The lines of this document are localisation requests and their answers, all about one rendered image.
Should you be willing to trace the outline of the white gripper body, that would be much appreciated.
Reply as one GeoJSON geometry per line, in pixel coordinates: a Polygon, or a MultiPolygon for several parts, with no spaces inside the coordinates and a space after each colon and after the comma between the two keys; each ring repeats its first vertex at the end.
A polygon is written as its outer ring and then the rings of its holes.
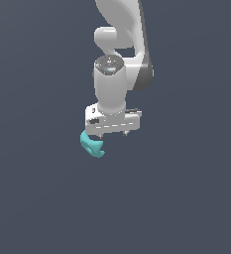
{"type": "Polygon", "coordinates": [[[142,111],[138,108],[125,109],[116,114],[105,114],[97,104],[85,108],[85,132],[87,135],[100,135],[138,130],[142,111]]]}

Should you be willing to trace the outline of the teal irregular object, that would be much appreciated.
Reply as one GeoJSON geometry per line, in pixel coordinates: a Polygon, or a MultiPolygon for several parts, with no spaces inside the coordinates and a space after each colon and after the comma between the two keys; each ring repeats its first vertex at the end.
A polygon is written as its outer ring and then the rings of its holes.
{"type": "Polygon", "coordinates": [[[92,157],[101,158],[105,154],[105,152],[101,150],[103,142],[91,140],[85,131],[80,134],[80,144],[92,157]]]}

